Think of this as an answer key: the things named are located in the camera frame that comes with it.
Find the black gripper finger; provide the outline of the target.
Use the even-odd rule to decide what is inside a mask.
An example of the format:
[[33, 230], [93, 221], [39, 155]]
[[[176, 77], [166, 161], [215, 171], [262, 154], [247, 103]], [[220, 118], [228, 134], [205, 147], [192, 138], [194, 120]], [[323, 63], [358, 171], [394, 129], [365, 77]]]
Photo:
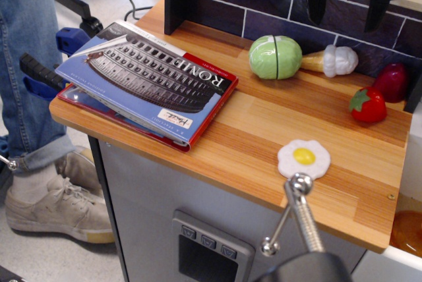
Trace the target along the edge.
[[326, 0], [307, 0], [307, 3], [310, 20], [319, 25], [325, 14]]
[[379, 27], [390, 1], [391, 0], [370, 0], [364, 32], [373, 32]]

